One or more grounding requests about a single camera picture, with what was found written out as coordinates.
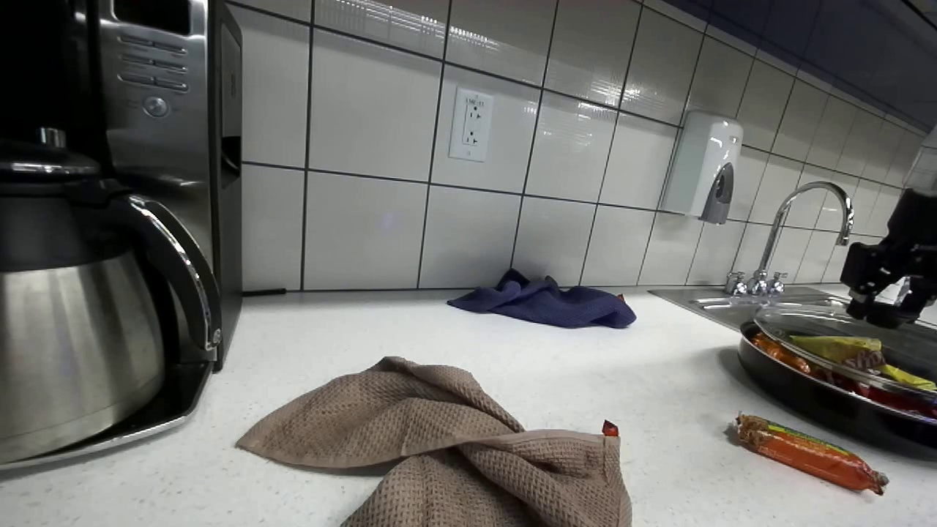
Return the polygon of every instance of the electrical outlet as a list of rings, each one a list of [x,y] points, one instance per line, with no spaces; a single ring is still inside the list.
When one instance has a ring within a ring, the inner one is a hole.
[[[457,112],[450,126],[450,159],[485,162],[491,139],[491,112],[493,104],[476,91],[457,91]]]

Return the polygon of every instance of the dish towel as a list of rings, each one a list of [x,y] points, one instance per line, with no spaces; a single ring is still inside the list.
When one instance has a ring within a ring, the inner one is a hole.
[[[382,358],[261,418],[237,448],[296,470],[388,470],[347,527],[633,522],[618,432],[524,432],[452,366]]]
[[[562,290],[549,275],[527,281],[508,269],[493,290],[474,290],[448,301],[471,313],[502,313],[527,323],[558,325],[558,329],[627,329],[635,323],[635,312],[619,295],[609,295],[590,287]]]

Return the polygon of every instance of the white countertop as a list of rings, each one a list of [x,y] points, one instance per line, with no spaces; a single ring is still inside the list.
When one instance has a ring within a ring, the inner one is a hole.
[[[0,525],[340,525],[376,477],[296,473],[234,448],[239,433],[335,375],[382,356],[450,364],[524,427],[618,423],[635,527],[933,525],[937,462],[836,437],[890,477],[852,495],[723,439],[738,410],[821,439],[738,366],[738,335],[652,295],[627,295],[627,332],[558,332],[444,307],[444,295],[283,295],[243,307],[227,366],[196,418],[154,442],[0,480]]]

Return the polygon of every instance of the soap dispenser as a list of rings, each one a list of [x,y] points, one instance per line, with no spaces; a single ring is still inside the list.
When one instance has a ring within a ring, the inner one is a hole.
[[[679,133],[660,211],[726,222],[735,194],[735,170],[742,133],[717,114],[687,114]]]

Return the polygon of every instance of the blue dish towel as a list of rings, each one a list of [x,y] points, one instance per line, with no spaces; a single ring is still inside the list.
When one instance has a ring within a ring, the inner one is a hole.
[[[527,281],[508,269],[491,290],[471,290],[448,304],[471,313],[502,313],[527,323],[558,329],[627,329],[635,323],[635,312],[619,295],[609,295],[590,287],[562,290],[553,279]]]

